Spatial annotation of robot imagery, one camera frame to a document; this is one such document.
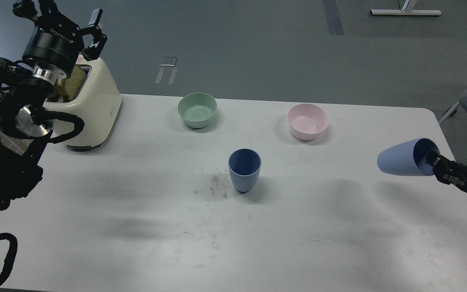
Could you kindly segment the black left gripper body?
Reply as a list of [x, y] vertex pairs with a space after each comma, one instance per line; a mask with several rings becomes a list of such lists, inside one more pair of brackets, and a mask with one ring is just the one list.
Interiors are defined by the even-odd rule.
[[22, 60], [29, 66], [55, 67], [62, 78], [69, 78], [84, 43], [80, 26], [63, 13], [48, 11], [38, 17]]

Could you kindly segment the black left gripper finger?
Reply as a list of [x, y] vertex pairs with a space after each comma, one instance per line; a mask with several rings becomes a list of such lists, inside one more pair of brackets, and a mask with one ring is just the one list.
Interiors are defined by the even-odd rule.
[[13, 3], [13, 14], [19, 18], [34, 19], [38, 12], [33, 0], [17, 0]]
[[99, 26], [102, 14], [103, 10], [101, 8], [96, 8], [92, 12], [88, 26], [80, 30], [80, 35], [92, 36], [92, 43], [81, 51], [86, 61], [98, 59], [108, 40], [107, 36], [102, 32], [102, 28]]

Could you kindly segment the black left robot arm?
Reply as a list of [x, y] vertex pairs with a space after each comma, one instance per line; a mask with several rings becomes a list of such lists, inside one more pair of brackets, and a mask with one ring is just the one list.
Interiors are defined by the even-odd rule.
[[[97, 59], [107, 41], [99, 27], [102, 9], [93, 11], [86, 28], [61, 13], [53, 0], [13, 4], [13, 14], [34, 23], [22, 59], [0, 58], [0, 211], [12, 200], [25, 198], [42, 179], [38, 165], [47, 144], [59, 144], [79, 135], [82, 118], [44, 107], [54, 85], [69, 78], [79, 55]], [[0, 233], [0, 286], [11, 275], [18, 240]]]

